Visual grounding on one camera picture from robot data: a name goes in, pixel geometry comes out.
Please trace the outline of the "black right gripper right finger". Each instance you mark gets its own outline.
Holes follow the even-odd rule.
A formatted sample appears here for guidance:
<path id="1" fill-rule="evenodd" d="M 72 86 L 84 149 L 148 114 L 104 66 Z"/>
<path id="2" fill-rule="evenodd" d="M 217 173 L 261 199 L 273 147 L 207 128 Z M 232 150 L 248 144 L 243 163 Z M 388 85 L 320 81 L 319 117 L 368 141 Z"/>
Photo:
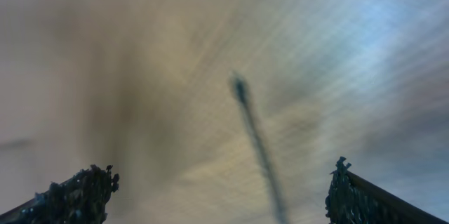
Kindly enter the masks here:
<path id="1" fill-rule="evenodd" d="M 331 224 L 448 224 L 352 173 L 345 161 L 336 162 L 325 199 Z"/>

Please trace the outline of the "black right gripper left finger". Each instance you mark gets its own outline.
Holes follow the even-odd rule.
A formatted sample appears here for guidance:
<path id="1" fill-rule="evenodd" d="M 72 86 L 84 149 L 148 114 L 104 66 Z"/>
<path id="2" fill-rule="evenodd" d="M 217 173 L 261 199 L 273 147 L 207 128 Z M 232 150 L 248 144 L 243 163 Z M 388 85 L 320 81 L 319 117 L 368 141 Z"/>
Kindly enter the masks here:
<path id="1" fill-rule="evenodd" d="M 1 214 L 1 224 L 103 224 L 106 205 L 118 190 L 119 174 L 112 173 L 112 166 L 101 169 L 92 164 Z"/>

